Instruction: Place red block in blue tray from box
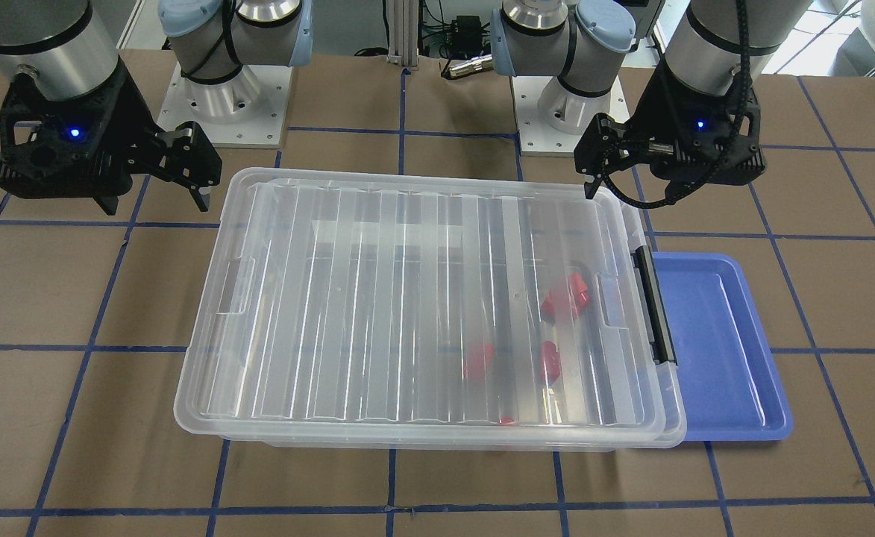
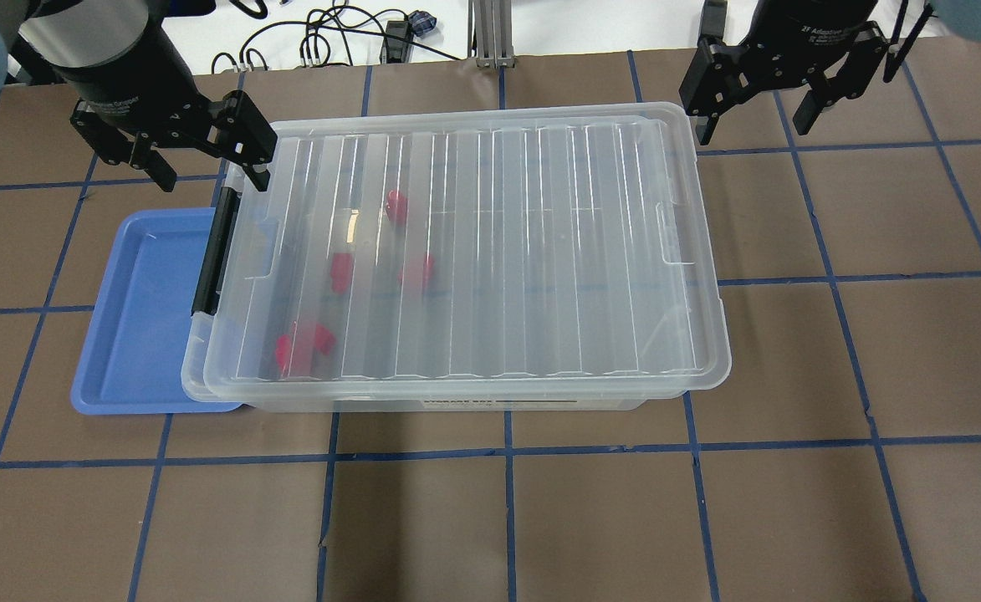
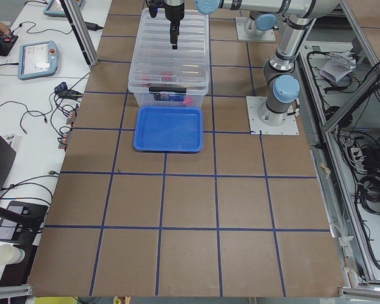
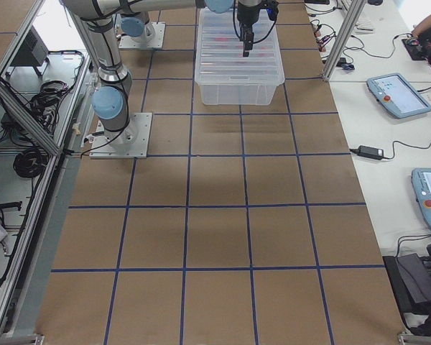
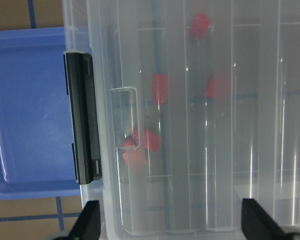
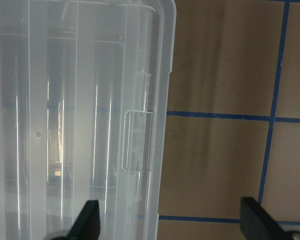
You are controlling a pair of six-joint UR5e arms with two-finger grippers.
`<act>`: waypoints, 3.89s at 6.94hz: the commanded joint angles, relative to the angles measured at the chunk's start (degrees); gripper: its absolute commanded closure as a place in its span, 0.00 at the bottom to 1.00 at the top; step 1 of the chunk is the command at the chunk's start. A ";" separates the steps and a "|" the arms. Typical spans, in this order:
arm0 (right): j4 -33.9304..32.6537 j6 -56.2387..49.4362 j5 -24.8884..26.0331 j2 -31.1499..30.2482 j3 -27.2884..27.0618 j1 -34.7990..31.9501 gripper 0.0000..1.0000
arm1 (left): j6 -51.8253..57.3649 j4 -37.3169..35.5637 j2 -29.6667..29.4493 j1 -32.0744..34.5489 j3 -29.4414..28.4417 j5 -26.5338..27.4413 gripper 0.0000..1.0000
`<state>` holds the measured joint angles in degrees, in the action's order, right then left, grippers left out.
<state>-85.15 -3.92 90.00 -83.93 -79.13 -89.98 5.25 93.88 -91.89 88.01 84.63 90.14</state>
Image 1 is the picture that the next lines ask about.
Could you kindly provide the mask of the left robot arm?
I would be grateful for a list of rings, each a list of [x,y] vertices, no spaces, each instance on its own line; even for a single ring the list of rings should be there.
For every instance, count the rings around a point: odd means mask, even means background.
[[[615,1],[503,1],[489,18],[499,75],[547,76],[543,113],[578,135],[585,197],[639,210],[704,186],[747,186],[767,169],[753,85],[806,1],[691,1],[628,119],[604,111],[637,21]]]

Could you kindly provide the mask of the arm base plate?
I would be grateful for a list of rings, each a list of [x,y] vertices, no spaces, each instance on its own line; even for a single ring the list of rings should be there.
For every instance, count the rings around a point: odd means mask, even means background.
[[[203,85],[172,72],[157,124],[172,131],[197,122],[216,148],[277,149],[285,132],[294,69],[244,66],[232,79]]]
[[[570,157],[597,113],[620,123],[630,116],[618,79],[597,98],[571,94],[554,76],[516,76],[511,82],[523,155]]]

